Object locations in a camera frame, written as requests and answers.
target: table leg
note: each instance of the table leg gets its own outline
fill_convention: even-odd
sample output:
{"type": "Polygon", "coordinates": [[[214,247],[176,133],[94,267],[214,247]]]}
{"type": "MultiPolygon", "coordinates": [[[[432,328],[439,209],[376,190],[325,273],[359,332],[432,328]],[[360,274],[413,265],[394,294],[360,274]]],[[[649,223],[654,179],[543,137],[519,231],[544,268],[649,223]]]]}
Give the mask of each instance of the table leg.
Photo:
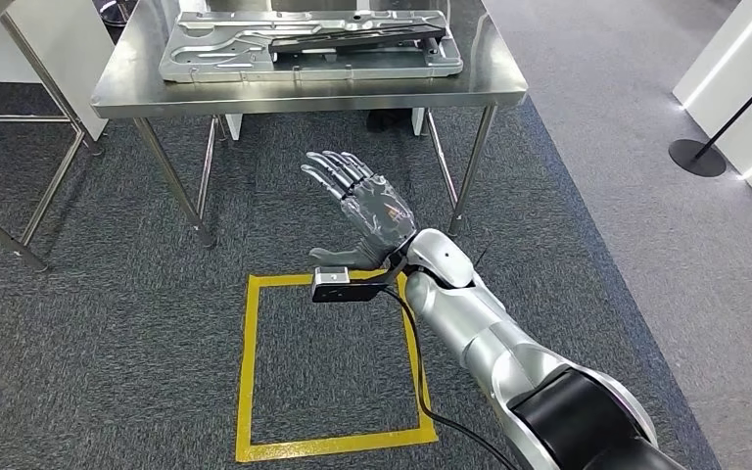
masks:
{"type": "Polygon", "coordinates": [[[163,150],[163,145],[160,143],[160,139],[157,138],[157,134],[154,133],[154,128],[151,123],[144,117],[135,117],[134,124],[137,126],[137,130],[140,132],[140,136],[145,141],[146,145],[151,149],[157,161],[160,163],[160,168],[163,170],[165,181],[168,183],[168,189],[171,194],[174,195],[174,199],[180,203],[180,208],[183,213],[186,214],[189,223],[192,224],[197,232],[200,241],[204,247],[214,246],[214,238],[210,235],[206,226],[200,218],[200,215],[195,211],[192,206],[189,197],[186,195],[186,191],[183,189],[183,183],[180,182],[180,178],[177,177],[177,172],[174,171],[174,167],[171,166],[171,162],[168,160],[168,156],[163,150]]]}
{"type": "Polygon", "coordinates": [[[30,241],[33,239],[33,235],[36,233],[39,222],[41,222],[41,219],[44,217],[44,214],[50,207],[50,203],[53,201],[53,197],[56,196],[56,193],[62,186],[62,181],[65,179],[65,175],[68,174],[68,170],[71,168],[73,157],[76,156],[76,152],[78,152],[79,150],[81,141],[82,132],[76,132],[76,135],[73,138],[73,142],[68,148],[68,152],[65,154],[65,157],[62,159],[59,167],[56,168],[56,174],[53,175],[53,179],[50,181],[50,184],[48,184],[47,189],[44,191],[44,194],[41,197],[41,201],[39,201],[38,206],[36,206],[36,210],[33,212],[33,216],[30,218],[30,222],[27,223],[27,227],[24,229],[24,234],[22,234],[21,239],[22,245],[30,245],[30,241]]]}
{"type": "Polygon", "coordinates": [[[497,105],[486,106],[483,110],[483,117],[480,118],[480,128],[477,129],[474,147],[471,149],[471,160],[468,161],[468,169],[465,171],[465,177],[462,179],[462,186],[459,189],[459,199],[456,201],[451,216],[451,224],[448,226],[448,235],[450,236],[458,235],[465,223],[465,206],[468,203],[468,196],[471,194],[471,186],[474,184],[477,167],[480,164],[480,158],[483,156],[486,140],[489,137],[489,129],[492,128],[496,112],[497,105]]]}
{"type": "Polygon", "coordinates": [[[197,194],[197,214],[200,217],[203,217],[206,211],[206,194],[209,191],[209,173],[212,172],[212,155],[214,155],[214,136],[217,133],[217,125],[219,123],[219,117],[211,117],[209,140],[206,142],[206,154],[203,159],[203,174],[200,177],[200,191],[197,194]]]}
{"type": "Polygon", "coordinates": [[[58,106],[59,109],[62,110],[62,113],[67,116],[68,119],[70,119],[70,125],[73,127],[73,130],[75,130],[76,133],[82,132],[82,143],[85,145],[85,147],[88,148],[91,155],[101,155],[103,152],[102,147],[93,139],[93,137],[91,137],[87,127],[85,127],[85,124],[79,118],[79,115],[76,113],[76,111],[73,110],[71,103],[68,102],[65,94],[62,93],[62,90],[59,88],[59,85],[56,84],[56,80],[53,79],[53,76],[50,74],[47,68],[44,67],[41,59],[33,50],[32,46],[30,46],[30,43],[27,42],[27,38],[24,37],[22,32],[19,31],[19,28],[16,26],[16,23],[13,22],[12,18],[10,18],[10,14],[2,14],[0,22],[1,25],[3,25],[7,30],[7,33],[10,34],[10,37],[13,39],[13,42],[16,44],[19,50],[22,51],[22,54],[27,59],[27,62],[36,72],[39,80],[41,80],[41,84],[44,86],[44,89],[47,90],[47,93],[53,99],[54,103],[56,103],[56,106],[58,106]]]}
{"type": "Polygon", "coordinates": [[[226,133],[226,126],[223,125],[224,116],[216,115],[217,119],[217,142],[225,142],[229,139],[229,134],[226,133]]]}
{"type": "Polygon", "coordinates": [[[24,262],[29,264],[36,271],[41,272],[47,269],[47,264],[42,262],[41,259],[37,258],[36,255],[34,255],[33,252],[28,247],[19,243],[15,238],[11,237],[10,234],[7,233],[1,227],[0,227],[0,244],[3,245],[4,248],[6,248],[7,250],[10,250],[14,254],[16,254],[18,257],[23,259],[24,262]]]}
{"type": "Polygon", "coordinates": [[[428,126],[431,142],[434,143],[434,151],[437,152],[437,162],[439,162],[440,169],[443,171],[443,179],[446,181],[446,189],[448,189],[448,198],[451,200],[451,207],[456,208],[456,189],[454,189],[451,173],[448,171],[446,153],[443,151],[443,144],[440,143],[440,133],[437,132],[437,126],[434,124],[434,116],[431,114],[431,110],[426,109],[423,118],[425,125],[428,126]]]}

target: silver robotic arm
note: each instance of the silver robotic arm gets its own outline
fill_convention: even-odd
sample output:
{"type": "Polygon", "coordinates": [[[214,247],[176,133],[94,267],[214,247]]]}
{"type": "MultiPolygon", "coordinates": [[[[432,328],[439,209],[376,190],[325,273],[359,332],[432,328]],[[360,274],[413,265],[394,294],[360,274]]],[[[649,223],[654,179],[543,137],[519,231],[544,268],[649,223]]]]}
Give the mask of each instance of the silver robotic arm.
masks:
{"type": "Polygon", "coordinates": [[[310,153],[335,178],[302,170],[336,198],[364,235],[349,252],[313,249],[316,302],[367,301],[405,272],[410,307],[483,390],[521,466],[535,470],[682,469],[658,450],[641,404],[608,375],[533,340],[439,230],[417,230],[393,186],[351,154],[310,153]],[[348,268],[388,273],[351,281],[348,268]]]}

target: black cable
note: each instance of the black cable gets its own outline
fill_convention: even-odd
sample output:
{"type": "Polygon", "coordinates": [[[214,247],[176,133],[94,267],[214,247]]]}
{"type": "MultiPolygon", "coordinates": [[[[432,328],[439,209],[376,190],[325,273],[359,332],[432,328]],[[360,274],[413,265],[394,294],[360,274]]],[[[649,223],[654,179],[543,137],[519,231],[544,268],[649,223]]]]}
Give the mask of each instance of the black cable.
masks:
{"type": "Polygon", "coordinates": [[[485,450],[490,452],[506,469],[517,470],[517,467],[515,467],[514,464],[512,464],[511,461],[502,454],[502,452],[494,448],[494,446],[489,444],[489,442],[485,439],[481,438],[477,433],[457,422],[451,421],[450,419],[435,413],[430,408],[428,408],[428,405],[425,404],[425,400],[422,398],[422,350],[419,346],[419,332],[416,331],[416,321],[413,319],[413,315],[410,313],[410,307],[399,295],[397,295],[396,292],[390,289],[385,289],[384,292],[386,292],[389,296],[393,297],[397,300],[397,302],[399,302],[405,317],[407,317],[407,322],[410,323],[410,329],[413,332],[413,341],[416,344],[416,398],[419,400],[419,408],[422,409],[422,412],[432,420],[440,424],[449,426],[450,428],[453,428],[471,438],[475,443],[479,444],[485,450]]]}

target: metal rack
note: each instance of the metal rack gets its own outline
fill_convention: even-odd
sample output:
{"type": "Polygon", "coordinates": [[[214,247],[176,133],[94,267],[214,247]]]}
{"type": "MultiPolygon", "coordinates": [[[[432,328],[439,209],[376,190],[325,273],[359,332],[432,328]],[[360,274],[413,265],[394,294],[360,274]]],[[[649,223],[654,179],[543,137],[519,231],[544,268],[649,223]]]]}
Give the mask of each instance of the metal rack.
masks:
{"type": "Polygon", "coordinates": [[[56,103],[56,106],[62,111],[61,116],[0,115],[0,122],[69,122],[75,132],[73,140],[68,147],[68,151],[65,153],[65,157],[56,169],[53,179],[50,181],[50,184],[48,184],[38,206],[36,206],[33,215],[30,217],[30,221],[27,223],[22,236],[17,240],[0,226],[0,244],[16,256],[20,257],[33,269],[40,272],[47,269],[47,263],[42,261],[33,253],[33,251],[30,250],[30,242],[38,229],[39,223],[41,223],[45,213],[50,208],[53,198],[59,191],[62,181],[65,179],[79,147],[84,145],[93,156],[101,155],[103,149],[93,137],[91,137],[84,123],[79,119],[76,111],[73,110],[73,107],[54,81],[50,72],[44,67],[41,59],[39,59],[38,55],[27,42],[27,39],[22,32],[19,31],[8,13],[4,12],[1,14],[0,23],[7,30],[13,42],[19,47],[19,50],[36,72],[45,90],[47,90],[54,103],[56,103]]]}

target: yellow floor marking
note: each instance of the yellow floor marking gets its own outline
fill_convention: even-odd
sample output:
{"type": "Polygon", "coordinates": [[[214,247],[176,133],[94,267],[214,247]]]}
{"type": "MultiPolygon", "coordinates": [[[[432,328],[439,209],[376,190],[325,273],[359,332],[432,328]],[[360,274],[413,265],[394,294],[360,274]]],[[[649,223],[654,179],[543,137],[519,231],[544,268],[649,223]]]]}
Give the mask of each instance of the yellow floor marking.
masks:
{"type": "MultiPolygon", "coordinates": [[[[353,271],[351,278],[362,279],[384,271],[353,271]]],[[[401,274],[398,279],[399,292],[404,299],[404,283],[406,278],[401,274]]],[[[359,450],[371,450],[374,448],[387,448],[398,446],[411,446],[415,444],[427,444],[435,442],[437,432],[431,418],[422,413],[417,403],[419,427],[401,431],[385,433],[360,434],[343,436],[338,438],[314,439],[308,441],[296,441],[291,443],[275,443],[253,445],[252,436],[252,394],[255,387],[255,350],[258,342],[258,306],[260,289],[264,287],[301,286],[312,282],[311,274],[287,274],[280,276],[249,276],[247,282],[247,305],[244,325],[244,353],[241,364],[240,384],[238,390],[238,420],[237,436],[235,439],[235,459],[239,462],[254,462],[259,460],[271,460],[276,458],[303,457],[307,455],[324,455],[328,453],[355,452],[359,450]]],[[[430,406],[431,399],[428,396],[428,383],[425,380],[424,369],[417,368],[416,343],[413,339],[413,331],[407,318],[402,316],[405,340],[407,341],[408,359],[410,372],[413,376],[413,388],[416,392],[418,374],[422,373],[422,396],[430,406]]]]}

